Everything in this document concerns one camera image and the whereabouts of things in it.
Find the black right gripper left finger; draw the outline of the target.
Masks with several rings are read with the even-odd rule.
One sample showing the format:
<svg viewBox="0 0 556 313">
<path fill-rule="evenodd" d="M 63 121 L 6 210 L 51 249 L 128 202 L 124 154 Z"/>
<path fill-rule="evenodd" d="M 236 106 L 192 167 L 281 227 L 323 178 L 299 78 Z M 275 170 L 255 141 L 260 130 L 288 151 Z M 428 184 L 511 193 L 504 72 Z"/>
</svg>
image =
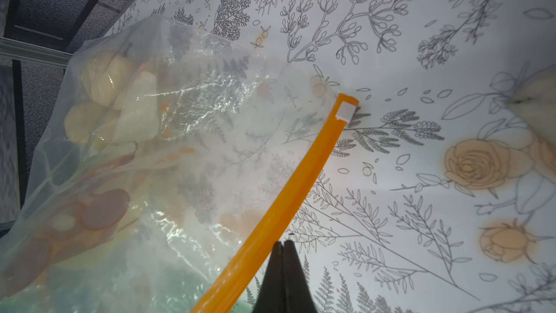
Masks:
<svg viewBox="0 0 556 313">
<path fill-rule="evenodd" d="M 253 313 L 283 313 L 285 311 L 284 246 L 273 246 L 265 276 L 261 284 Z"/>
</svg>

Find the clear zip-top bag orange seal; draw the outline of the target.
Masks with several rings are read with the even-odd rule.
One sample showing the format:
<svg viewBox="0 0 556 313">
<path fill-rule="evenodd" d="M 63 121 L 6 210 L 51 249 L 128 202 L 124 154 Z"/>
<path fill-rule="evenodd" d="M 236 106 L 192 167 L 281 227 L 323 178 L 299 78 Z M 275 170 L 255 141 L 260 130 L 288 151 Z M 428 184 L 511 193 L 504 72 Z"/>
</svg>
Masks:
<svg viewBox="0 0 556 313">
<path fill-rule="evenodd" d="M 72 143 L 86 61 L 136 67 L 113 141 Z M 158 14 L 69 60 L 1 240 L 3 312 L 250 312 L 246 288 L 358 106 L 312 72 Z"/>
</svg>

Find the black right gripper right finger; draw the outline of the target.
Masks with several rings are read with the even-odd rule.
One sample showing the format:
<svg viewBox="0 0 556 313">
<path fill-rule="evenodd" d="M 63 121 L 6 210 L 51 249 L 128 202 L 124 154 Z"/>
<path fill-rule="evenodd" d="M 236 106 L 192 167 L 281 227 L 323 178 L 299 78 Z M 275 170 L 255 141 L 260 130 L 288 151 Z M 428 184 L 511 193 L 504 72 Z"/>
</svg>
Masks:
<svg viewBox="0 0 556 313">
<path fill-rule="evenodd" d="M 285 306 L 288 313 L 317 313 L 293 241 L 284 243 Z"/>
</svg>

